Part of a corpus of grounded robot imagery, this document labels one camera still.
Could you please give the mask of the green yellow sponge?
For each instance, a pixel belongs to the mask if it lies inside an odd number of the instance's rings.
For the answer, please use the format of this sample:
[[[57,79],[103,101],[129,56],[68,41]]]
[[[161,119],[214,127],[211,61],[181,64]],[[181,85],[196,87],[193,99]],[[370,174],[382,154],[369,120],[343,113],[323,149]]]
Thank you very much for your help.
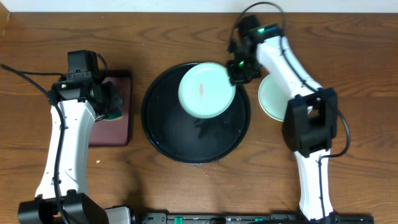
[[[123,118],[123,112],[118,108],[115,110],[112,110],[107,114],[105,117],[105,120],[107,121],[114,121],[114,120],[119,120]]]

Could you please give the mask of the light blue plate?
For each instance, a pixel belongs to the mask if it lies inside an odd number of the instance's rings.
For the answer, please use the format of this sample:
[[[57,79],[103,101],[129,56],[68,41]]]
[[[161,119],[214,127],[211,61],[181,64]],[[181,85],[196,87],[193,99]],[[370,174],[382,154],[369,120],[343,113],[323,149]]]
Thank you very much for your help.
[[[199,63],[189,69],[178,86],[178,100],[191,116],[213,118],[232,103],[236,87],[226,67],[213,62]]]
[[[283,121],[288,101],[296,95],[307,96],[309,94],[312,94],[312,91],[298,80],[286,82],[282,76],[270,73],[259,85],[258,100],[268,116]]]

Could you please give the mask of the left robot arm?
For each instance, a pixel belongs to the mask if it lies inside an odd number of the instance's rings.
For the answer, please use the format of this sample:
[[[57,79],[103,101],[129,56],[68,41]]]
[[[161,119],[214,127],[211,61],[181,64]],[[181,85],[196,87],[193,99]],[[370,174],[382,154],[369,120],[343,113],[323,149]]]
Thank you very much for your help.
[[[54,83],[50,95],[52,134],[45,172],[35,199],[19,205],[20,223],[132,223],[129,207],[103,209],[90,199],[87,187],[88,146],[96,106],[121,104],[114,85],[64,81]]]

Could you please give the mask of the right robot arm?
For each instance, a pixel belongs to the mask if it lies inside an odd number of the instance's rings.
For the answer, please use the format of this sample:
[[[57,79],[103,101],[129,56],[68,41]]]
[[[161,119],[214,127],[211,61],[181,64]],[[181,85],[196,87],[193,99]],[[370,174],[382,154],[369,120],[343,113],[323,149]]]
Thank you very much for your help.
[[[233,28],[227,63],[232,85],[249,83],[265,68],[259,91],[264,111],[282,122],[282,135],[294,153],[300,178],[299,209],[310,222],[328,222],[333,207],[328,190],[328,160],[339,118],[337,94],[324,89],[303,68],[278,25],[238,25]]]

